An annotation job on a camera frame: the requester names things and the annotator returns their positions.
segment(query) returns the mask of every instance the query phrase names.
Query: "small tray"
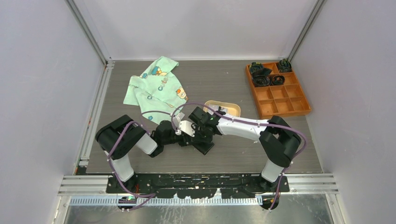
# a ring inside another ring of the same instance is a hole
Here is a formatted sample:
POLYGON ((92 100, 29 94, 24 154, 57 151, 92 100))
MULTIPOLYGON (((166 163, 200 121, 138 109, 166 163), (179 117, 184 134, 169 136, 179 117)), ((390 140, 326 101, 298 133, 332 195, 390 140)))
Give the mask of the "small tray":
POLYGON ((255 87, 249 66, 249 64, 246 66, 245 73, 260 119, 269 119, 273 115, 302 116, 311 112, 311 107, 294 71, 279 73, 276 63, 263 63, 265 68, 272 69, 270 78, 281 75, 285 77, 285 82, 283 85, 255 87))
POLYGON ((220 102, 220 101, 214 101, 214 100, 209 100, 205 103, 206 106, 211 106, 211 105, 215 105, 215 106, 221 106, 222 108, 226 109, 226 113, 236 116, 236 117, 240 117, 240 107, 236 104, 231 104, 231 103, 224 103, 224 102, 220 102))

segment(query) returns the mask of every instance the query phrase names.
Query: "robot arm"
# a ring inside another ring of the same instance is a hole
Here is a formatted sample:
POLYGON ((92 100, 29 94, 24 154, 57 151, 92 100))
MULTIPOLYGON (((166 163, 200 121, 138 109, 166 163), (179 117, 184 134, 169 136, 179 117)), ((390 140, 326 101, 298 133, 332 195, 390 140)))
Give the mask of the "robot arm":
MULTIPOLYGON (((130 126, 111 155, 111 163, 115 171, 123 182, 132 179, 134 171, 127 153, 133 146, 137 146, 151 157, 160 154, 164 145, 174 143, 178 143, 180 146, 192 145, 201 153, 206 154, 214 146, 212 139, 215 134, 236 135, 261 143, 269 158, 261 172, 261 177, 267 185, 274 183, 282 170, 290 165, 291 159, 301 143, 300 137, 291 131, 260 125, 288 126, 278 116, 273 116, 270 120, 254 120, 233 117, 224 112, 219 113, 223 116, 211 115, 197 107, 189 116, 193 123, 180 121, 183 116, 180 113, 181 115, 176 119, 178 131, 174 131, 170 121, 164 120, 150 136, 140 126, 130 126)), ((124 115, 97 132, 95 139, 106 154, 111 151, 120 133, 130 121, 132 119, 124 115)))
POLYGON ((275 124, 289 127, 278 116, 273 116, 270 120, 254 120, 223 114, 223 117, 220 118, 216 114, 211 115, 197 107, 189 118, 198 124, 201 129, 208 127, 213 129, 213 133, 236 135, 253 141, 259 141, 268 156, 268 161, 261 172, 261 177, 268 184, 274 183, 282 170, 289 167, 301 143, 301 138, 292 131, 261 125, 275 124))
MULTIPOLYGON (((129 116, 124 115, 104 126, 96 133, 95 139, 105 151, 106 155, 109 155, 120 133, 131 121, 133 120, 129 116)), ((137 146, 144 151, 144 153, 152 157, 160 153, 158 150, 156 151, 158 146, 157 143, 146 134, 146 131, 142 127, 131 125, 125 132, 125 135, 122 137, 121 142, 118 144, 110 159, 115 171, 123 182, 126 182, 134 176, 134 170, 131 167, 128 157, 128 152, 133 146, 137 146)))

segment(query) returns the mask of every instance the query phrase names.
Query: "orange sorting tray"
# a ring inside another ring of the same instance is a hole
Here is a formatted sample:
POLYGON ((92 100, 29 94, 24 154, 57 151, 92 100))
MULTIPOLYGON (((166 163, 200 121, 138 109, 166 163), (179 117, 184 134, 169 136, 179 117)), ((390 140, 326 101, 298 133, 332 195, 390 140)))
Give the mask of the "orange sorting tray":
POLYGON ((311 107, 293 71, 279 73, 275 62, 263 63, 263 66, 272 69, 270 78, 281 75, 285 77, 285 82, 283 85, 255 87, 249 70, 250 64, 246 65, 246 77, 260 119, 269 119, 273 115, 281 117, 302 116, 311 112, 311 107))

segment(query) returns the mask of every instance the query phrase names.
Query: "light green cloth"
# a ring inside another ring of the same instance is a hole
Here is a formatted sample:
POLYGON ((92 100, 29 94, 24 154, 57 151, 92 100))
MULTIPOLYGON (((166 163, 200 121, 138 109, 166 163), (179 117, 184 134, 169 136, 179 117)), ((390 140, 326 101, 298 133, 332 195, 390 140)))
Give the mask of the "light green cloth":
MULTIPOLYGON (((171 72, 178 65, 178 62, 162 56, 140 76, 132 76, 124 104, 138 105, 141 112, 164 111, 172 114, 176 107, 188 100, 179 80, 171 72)), ((146 113, 143 116, 157 124, 170 120, 169 115, 162 113, 146 113)))

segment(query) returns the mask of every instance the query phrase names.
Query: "cable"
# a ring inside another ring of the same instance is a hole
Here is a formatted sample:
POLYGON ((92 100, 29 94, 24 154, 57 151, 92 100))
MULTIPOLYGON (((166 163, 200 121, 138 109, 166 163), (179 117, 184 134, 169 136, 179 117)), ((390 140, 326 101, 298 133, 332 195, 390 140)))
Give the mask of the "cable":
POLYGON ((146 114, 146 113, 164 113, 164 114, 170 115, 170 113, 164 112, 164 111, 145 111, 145 112, 141 113, 141 114, 140 114, 140 117, 139 117, 140 123, 141 123, 142 126, 146 126, 146 125, 143 123, 143 120, 141 119, 141 117, 142 117, 144 114, 146 114))
MULTIPOLYGON (((185 104, 182 104, 182 105, 180 105, 179 107, 177 107, 176 110, 178 110, 180 107, 186 106, 186 105, 200 105, 200 106, 206 107, 207 109, 211 110, 214 114, 216 114, 217 116, 220 116, 221 118, 224 118, 224 119, 226 119, 226 120, 232 120, 232 118, 225 117, 225 116, 219 114, 218 112, 216 112, 214 109, 212 109, 212 108, 210 108, 210 107, 208 107, 208 106, 206 106, 206 105, 204 105, 204 104, 200 104, 200 103, 185 103, 185 104)), ((240 122, 240 123, 243 123, 243 124, 248 124, 248 125, 257 125, 257 123, 249 122, 249 121, 244 121, 244 120, 239 120, 239 119, 234 119, 233 121, 240 122)), ((174 129, 175 131, 177 131, 176 125, 173 123, 173 120, 171 120, 171 124, 172 124, 173 129, 174 129)), ((292 132, 298 134, 298 135, 304 140, 303 146, 301 147, 300 150, 298 150, 298 151, 294 154, 292 160, 293 160, 296 156, 298 156, 300 153, 302 153, 302 151, 307 147, 308 140, 307 140, 306 136, 305 136, 302 132, 300 132, 299 130, 296 130, 296 129, 291 128, 291 127, 282 126, 282 125, 275 125, 275 124, 260 124, 260 126, 277 127, 277 128, 282 128, 282 129, 285 129, 285 130, 288 130, 288 131, 292 131, 292 132)), ((285 172, 289 167, 284 168, 284 169, 282 170, 281 174, 280 174, 279 181, 278 181, 278 186, 276 187, 276 192, 275 192, 274 201, 272 202, 271 206, 269 207, 269 211, 270 211, 270 212, 271 212, 272 207, 273 207, 274 204, 275 204, 275 201, 276 201, 277 198, 278 198, 278 194, 279 194, 279 185, 280 185, 280 183, 281 183, 281 179, 282 179, 282 177, 283 177, 283 175, 284 175, 284 172, 285 172)))
POLYGON ((147 129, 147 127, 143 123, 141 125, 139 125, 139 123, 133 122, 133 124, 137 124, 138 126, 143 128, 143 130, 145 130, 148 135, 150 135, 150 131, 147 129))
POLYGON ((117 146, 118 146, 118 144, 120 143, 122 137, 123 137, 123 136, 125 135, 125 133, 127 132, 129 126, 131 126, 132 124, 137 124, 137 125, 139 125, 139 123, 137 123, 136 121, 131 121, 131 122, 129 122, 129 123, 125 126, 124 130, 122 130, 120 136, 118 137, 117 141, 115 142, 113 148, 110 150, 109 154, 107 155, 107 161, 109 162, 110 168, 111 168, 111 170, 113 171, 115 178, 117 179, 118 183, 120 184, 120 186, 122 187, 122 189, 124 189, 125 192, 127 192, 127 193, 129 193, 129 194, 135 196, 136 198, 138 198, 138 197, 147 198, 147 200, 144 201, 143 203, 141 203, 141 204, 139 204, 139 205, 137 205, 137 206, 134 206, 132 209, 130 209, 130 210, 136 210, 136 209, 140 208, 141 206, 143 206, 145 203, 147 203, 147 202, 148 202, 151 198, 153 198, 156 194, 153 193, 153 194, 148 194, 148 195, 138 195, 138 194, 135 194, 135 193, 132 193, 131 191, 129 191, 129 190, 124 186, 124 184, 122 183, 120 177, 118 176, 117 172, 115 171, 114 166, 113 166, 112 163, 111 163, 111 155, 113 154, 113 152, 114 152, 115 149, 117 148, 117 146))

